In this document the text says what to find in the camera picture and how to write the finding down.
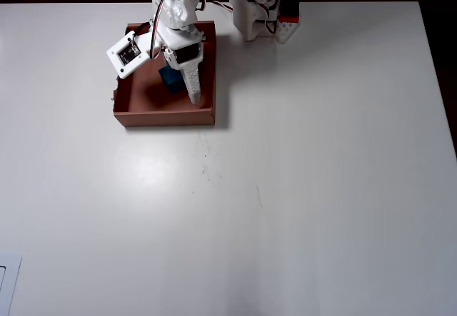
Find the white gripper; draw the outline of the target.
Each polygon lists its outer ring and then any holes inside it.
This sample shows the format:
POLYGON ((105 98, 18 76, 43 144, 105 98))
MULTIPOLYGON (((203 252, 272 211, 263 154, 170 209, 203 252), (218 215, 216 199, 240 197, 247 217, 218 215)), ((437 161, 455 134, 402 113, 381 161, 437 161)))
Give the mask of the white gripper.
POLYGON ((194 24, 185 30, 175 30, 164 23, 159 23, 157 36, 164 46, 167 63, 172 69, 181 73, 190 102, 199 105, 201 99, 199 64, 203 61, 204 32, 194 24))

